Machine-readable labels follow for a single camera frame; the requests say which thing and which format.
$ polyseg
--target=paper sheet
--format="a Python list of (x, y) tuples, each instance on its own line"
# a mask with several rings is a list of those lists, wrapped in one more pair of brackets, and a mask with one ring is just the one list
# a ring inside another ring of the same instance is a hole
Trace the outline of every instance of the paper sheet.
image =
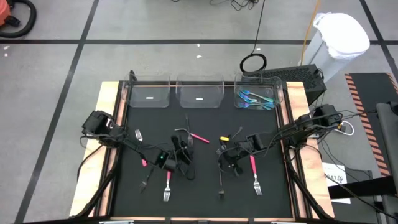
[[(339, 182), (340, 184), (347, 184), (347, 176), (346, 176), (346, 172), (345, 172), (345, 167), (343, 165), (336, 166), (335, 164), (329, 164), (326, 162), (322, 162), (322, 165), (323, 165), (323, 170), (325, 171), (325, 174), (328, 177)], [(328, 187), (337, 185), (336, 183), (334, 183), (333, 181), (331, 181), (327, 178), (326, 178), (326, 182), (328, 184)], [(349, 198), (333, 199), (331, 201), (338, 202), (338, 203), (351, 204), (351, 200)]]

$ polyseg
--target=wooden frame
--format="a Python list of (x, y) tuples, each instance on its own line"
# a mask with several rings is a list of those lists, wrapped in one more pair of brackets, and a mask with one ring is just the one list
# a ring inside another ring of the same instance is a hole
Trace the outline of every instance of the wooden frame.
[[(102, 110), (109, 114), (114, 111), (116, 103), (116, 95), (118, 93), (119, 82), (103, 82), (101, 90), (99, 93), (96, 110)], [(301, 82), (287, 82), (287, 93), (289, 95), (290, 109), (292, 112), (293, 119), (297, 119), (299, 116), (309, 112), (307, 98), (305, 96), (305, 90), (303, 83)], [(126, 91), (121, 92), (122, 95), (126, 96)], [(125, 107), (125, 97), (121, 98), (118, 117), (116, 122), (121, 124), (123, 118), (123, 111)], [(284, 124), (289, 122), (286, 100), (281, 104), (282, 119)], [(318, 149), (317, 141), (315, 139), (309, 139), (308, 145), (313, 146)], [(97, 140), (90, 139), (87, 143), (87, 149), (85, 152), (85, 157), (99, 146)], [(105, 158), (105, 147), (100, 149), (91, 159), (89, 159), (86, 164), (82, 167), (80, 178), (76, 186), (75, 197), (72, 202), (72, 207), (70, 215), (76, 215), (80, 212), (86, 203), (90, 200), (91, 196), (99, 187), (99, 182), (101, 178), (101, 171), (104, 165)], [(108, 163), (108, 171), (112, 167), (113, 158), (115, 157), (116, 150), (112, 149), (110, 154), (110, 160)], [(307, 189), (313, 195), (315, 200), (322, 206), (324, 211), (330, 216), (334, 217), (333, 207), (331, 205), (330, 196), (328, 193), (328, 187), (326, 184), (326, 179), (324, 177), (322, 161), (318, 152), (310, 147), (305, 147), (300, 150), (300, 155), (302, 159), (303, 172), (305, 174), (305, 181), (307, 184)], [(297, 169), (296, 160), (293, 162), (294, 168)], [(99, 215), (106, 215), (109, 202), (109, 190), (110, 185), (108, 185), (105, 190), (101, 206), (99, 210)], [(306, 217), (305, 204), (303, 201), (303, 195), (299, 188), (296, 186), (296, 197), (298, 200), (298, 209), (300, 211), (301, 217)], [(315, 212), (312, 210), (312, 215), (314, 218), (317, 217)], [(164, 217), (113, 217), (113, 220), (165, 220)], [(173, 217), (172, 221), (194, 221), (194, 220), (208, 220), (208, 221), (248, 221), (248, 218), (187, 218), (187, 217)], [(294, 221), (294, 218), (255, 218), (255, 222), (264, 221)]]

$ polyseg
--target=blue utensil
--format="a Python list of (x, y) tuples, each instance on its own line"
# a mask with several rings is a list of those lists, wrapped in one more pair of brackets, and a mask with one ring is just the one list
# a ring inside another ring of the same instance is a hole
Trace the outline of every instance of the blue utensil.
[(242, 98), (246, 103), (257, 103), (257, 104), (260, 104), (260, 105), (268, 106), (268, 107), (270, 107), (270, 108), (273, 108), (273, 107), (274, 107), (274, 103), (273, 103), (273, 102), (261, 103), (261, 102), (257, 101), (256, 99), (249, 98), (248, 96), (246, 96), (245, 94), (243, 94), (243, 93), (241, 93), (241, 92), (239, 92), (238, 95), (239, 95), (239, 97)]
[(238, 107), (239, 108), (248, 108), (249, 106), (262, 106), (263, 108), (267, 109), (267, 110), (272, 110), (272, 108), (263, 105), (261, 103), (238, 103)]
[(266, 101), (268, 101), (268, 102), (274, 102), (274, 100), (271, 99), (271, 98), (268, 98), (268, 97), (265, 97), (265, 96), (257, 95), (257, 94), (255, 94), (255, 93), (250, 92), (249, 90), (240, 90), (240, 92), (242, 92), (243, 94), (246, 94), (246, 95), (253, 95), (253, 96), (256, 96), (256, 97), (261, 98), (261, 99), (263, 99), (263, 100), (266, 100)]
[(257, 102), (257, 99), (252, 99), (249, 98), (248, 96), (246, 96), (245, 94), (239, 92), (238, 93), (239, 97), (242, 98), (246, 103), (253, 103), (253, 102)]

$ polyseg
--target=clear plastic bin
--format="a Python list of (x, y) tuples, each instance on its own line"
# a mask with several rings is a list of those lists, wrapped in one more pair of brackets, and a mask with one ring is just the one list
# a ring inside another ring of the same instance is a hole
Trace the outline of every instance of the clear plastic bin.
[(134, 108), (165, 108), (170, 104), (170, 76), (129, 74), (123, 91), (122, 99)]
[(179, 75), (175, 94), (183, 108), (217, 108), (224, 98), (221, 75)]
[(237, 108), (273, 110), (283, 100), (282, 80), (236, 75), (234, 94)]

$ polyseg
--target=black floor line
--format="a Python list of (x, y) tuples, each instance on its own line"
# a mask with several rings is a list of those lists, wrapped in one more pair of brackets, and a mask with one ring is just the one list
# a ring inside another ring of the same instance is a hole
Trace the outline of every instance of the black floor line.
[(90, 29), (90, 25), (93, 22), (93, 18), (94, 18), (94, 14), (95, 14), (96, 8), (98, 6), (98, 2), (99, 2), (99, 0), (94, 0), (93, 5), (91, 7), (90, 14), (88, 15), (85, 28), (83, 29), (83, 33), (82, 33), (81, 38), (80, 38), (80, 43), (78, 44), (78, 47), (76, 49), (75, 56), (73, 57), (72, 63), (70, 65), (69, 72), (68, 72), (68, 75), (66, 77), (65, 83), (63, 84), (63, 88), (62, 88), (62, 91), (61, 91), (61, 94), (60, 94), (60, 98), (58, 99), (57, 106), (55, 107), (55, 111), (54, 111), (54, 114), (52, 116), (49, 129), (47, 131), (47, 134), (45, 135), (43, 146), (42, 146), (42, 148), (40, 150), (40, 153), (39, 153), (39, 158), (36, 161), (36, 165), (34, 167), (32, 176), (30, 177), (30, 181), (29, 181), (28, 186), (26, 188), (26, 191), (25, 191), (25, 194), (24, 194), (24, 198), (22, 199), (21, 205), (19, 207), (15, 223), (23, 223), (24, 222), (28, 207), (30, 205), (30, 201), (32, 200), (32, 196), (33, 196), (33, 193), (35, 191), (37, 182), (39, 180), (40, 173), (41, 173), (41, 171), (43, 169), (45, 158), (47, 157), (47, 153), (49, 151), (49, 148), (50, 148), (50, 145), (51, 145), (51, 141), (52, 141), (52, 138), (54, 136), (55, 128), (57, 127), (57, 124), (58, 124), (58, 121), (60, 119), (60, 115), (61, 115), (61, 111), (62, 111), (63, 105), (65, 104), (65, 100), (67, 98), (68, 90), (70, 88), (70, 84), (72, 82), (72, 78), (73, 78), (73, 76), (75, 74), (75, 70), (76, 70), (77, 64), (79, 62), (81, 51), (83, 50), (83, 47), (84, 47), (84, 41), (87, 38), (88, 31)]
[[(81, 40), (6, 40), (0, 44), (79, 44)], [(371, 45), (380, 45), (378, 40), (371, 40)], [(398, 40), (384, 41), (386, 45), (398, 45)], [(264, 45), (302, 45), (304, 40), (258, 40)], [(84, 44), (103, 45), (162, 45), (162, 44), (254, 44), (254, 40), (198, 39), (198, 40), (85, 40)]]
[(0, 40), (0, 44), (79, 44), (80, 40)]
[(389, 64), (389, 66), (390, 66), (392, 74), (395, 76), (396, 80), (398, 80), (398, 68), (397, 68), (397, 65), (395, 64), (395, 61), (392, 58), (392, 55), (391, 55), (391, 53), (390, 53), (390, 51), (389, 51), (389, 49), (388, 49), (388, 47), (386, 45), (386, 42), (384, 41), (383, 36), (381, 35), (380, 30), (379, 30), (379, 28), (376, 25), (376, 21), (374, 20), (374, 18), (372, 16), (372, 13), (371, 13), (368, 5), (366, 4), (366, 1), (365, 0), (359, 0), (359, 1), (361, 2), (362, 8), (365, 11), (366, 17), (368, 17), (368, 20), (369, 20), (369, 23), (371, 24), (373, 32), (376, 35), (377, 40), (380, 43), (381, 49), (382, 49), (382, 51), (384, 53), (384, 56), (387, 59), (387, 62)]
[[(144, 44), (254, 44), (255, 40), (87, 40), (86, 44), (117, 44), (117, 45), (144, 45)], [(257, 44), (269, 45), (302, 45), (304, 40), (258, 40)]]

